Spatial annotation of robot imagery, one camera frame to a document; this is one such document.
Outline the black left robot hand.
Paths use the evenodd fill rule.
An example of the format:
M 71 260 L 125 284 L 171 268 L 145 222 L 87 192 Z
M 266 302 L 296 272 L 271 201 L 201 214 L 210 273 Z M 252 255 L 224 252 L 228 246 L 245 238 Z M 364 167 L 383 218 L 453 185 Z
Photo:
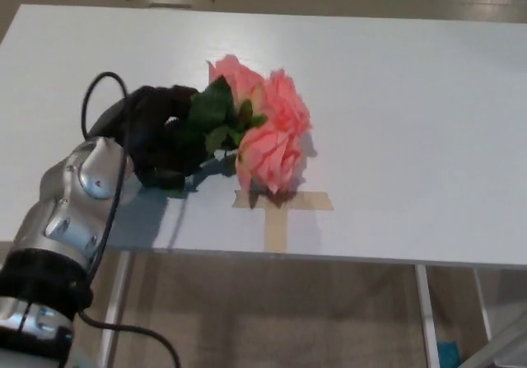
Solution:
M 128 155 L 136 176 L 145 187 L 183 190 L 185 179 L 208 158 L 204 134 L 187 124 L 196 94 L 187 86 L 143 86 L 103 112 L 87 136 L 124 143 L 126 112 L 132 109 Z

